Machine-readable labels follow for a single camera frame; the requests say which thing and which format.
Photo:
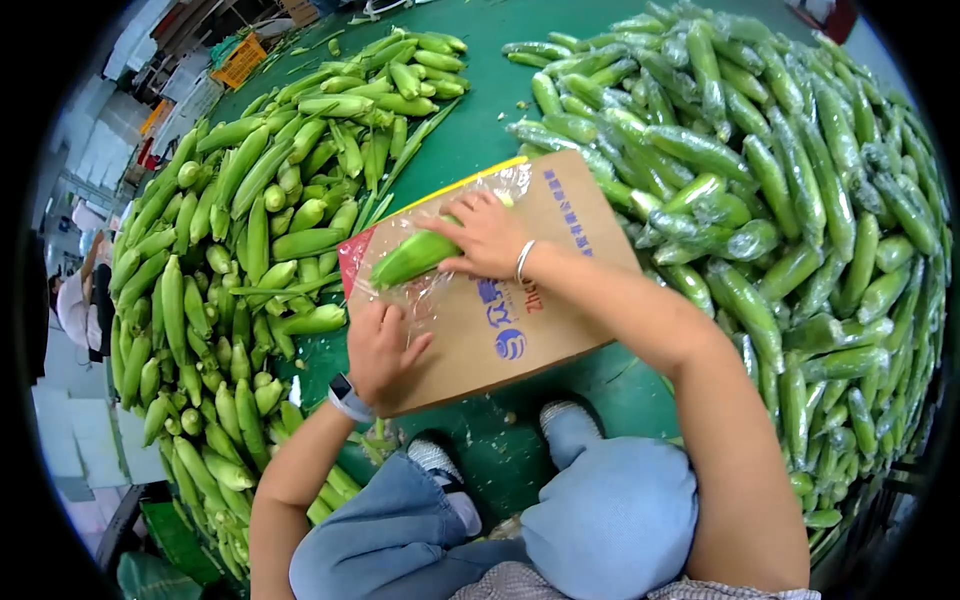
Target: silver bracelet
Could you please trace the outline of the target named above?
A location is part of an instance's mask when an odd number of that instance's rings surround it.
[[[530,240],[523,245],[523,250],[520,251],[520,256],[516,259],[516,282],[523,282],[523,263],[527,261],[527,254],[530,253],[530,249],[534,247],[534,244],[537,243],[537,240]]]

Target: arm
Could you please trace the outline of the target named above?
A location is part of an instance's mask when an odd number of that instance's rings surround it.
[[[530,237],[496,197],[467,195],[446,211],[463,226],[422,223],[465,252],[441,263],[442,271],[516,275]],[[590,315],[674,383],[700,494],[689,576],[767,590],[805,588],[805,529],[777,435],[720,329],[680,294],[550,242],[534,245],[523,275]]]
[[[86,257],[84,258],[84,265],[80,268],[80,281],[83,281],[84,284],[93,274],[93,267],[97,262],[97,251],[100,250],[100,243],[103,241],[104,233],[97,231],[97,235],[93,238],[93,244],[90,246],[90,251],[86,253]]]
[[[413,365],[430,344],[430,334],[405,347],[403,313],[380,301],[352,319],[347,335],[348,379],[370,406]],[[293,600],[290,562],[310,530],[306,510],[320,493],[353,420],[330,402],[297,430],[270,461],[253,497],[250,520],[251,596],[254,600]]]

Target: orange crate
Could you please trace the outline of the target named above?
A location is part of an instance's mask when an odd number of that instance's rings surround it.
[[[210,77],[236,89],[247,79],[253,69],[266,58],[267,53],[256,41],[256,34],[251,32],[240,42],[239,46],[233,49],[233,52],[224,61],[224,65],[210,73]]]

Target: smartwatch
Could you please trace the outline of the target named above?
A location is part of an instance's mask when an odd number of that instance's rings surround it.
[[[353,420],[358,420],[365,423],[374,422],[376,420],[376,415],[373,413],[373,408],[371,406],[367,406],[367,404],[360,399],[360,396],[353,391],[353,386],[350,385],[350,382],[341,372],[338,372],[333,379],[330,380],[330,389],[329,393],[327,394],[327,399],[330,402],[333,402],[333,405],[339,408],[340,412],[344,413]]]

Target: cling film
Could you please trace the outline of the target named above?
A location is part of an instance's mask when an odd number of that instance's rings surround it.
[[[531,177],[532,169],[529,161],[525,156],[517,156],[433,192],[380,220],[376,226],[343,242],[338,246],[337,252],[341,271],[344,273],[345,296],[349,299],[352,294],[362,294],[404,308],[411,324],[409,327],[411,339],[430,331],[437,318],[434,310],[435,302],[442,297],[444,288],[453,278],[453,274],[438,272],[434,263],[424,264],[421,265],[423,272],[419,275],[408,281],[385,287],[375,285],[371,281],[374,266],[390,252],[398,249],[405,240],[418,234],[421,237],[424,234],[436,235],[426,233],[417,227],[419,220],[440,214],[442,204],[429,203],[429,201],[453,191],[463,194],[487,191],[507,206],[512,206],[522,201],[530,186]],[[382,228],[388,228],[390,231],[384,233]],[[448,249],[450,252],[457,253],[456,247],[452,244]],[[493,286],[487,297],[495,293],[496,289]],[[509,310],[505,306],[500,308],[501,311]],[[495,313],[494,308],[496,306],[491,308],[492,313]],[[496,323],[496,317],[496,314],[491,316],[494,323]],[[502,315],[499,318],[508,318],[508,315]]]

